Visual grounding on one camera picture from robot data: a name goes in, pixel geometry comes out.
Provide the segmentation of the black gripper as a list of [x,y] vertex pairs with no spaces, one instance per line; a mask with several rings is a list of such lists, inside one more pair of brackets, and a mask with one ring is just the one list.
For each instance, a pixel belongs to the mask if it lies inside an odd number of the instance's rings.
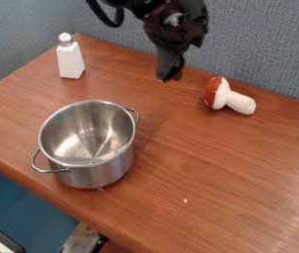
[[145,29],[157,48],[157,78],[179,79],[185,67],[183,53],[202,46],[209,33],[209,10],[205,0],[158,0],[143,15]]

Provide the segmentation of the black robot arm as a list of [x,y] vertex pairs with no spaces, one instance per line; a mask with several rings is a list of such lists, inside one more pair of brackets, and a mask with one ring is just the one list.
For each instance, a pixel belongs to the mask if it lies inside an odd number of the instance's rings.
[[185,52],[202,46],[209,33],[209,8],[205,0],[86,0],[102,23],[119,28],[126,12],[142,22],[157,50],[157,78],[179,79]]

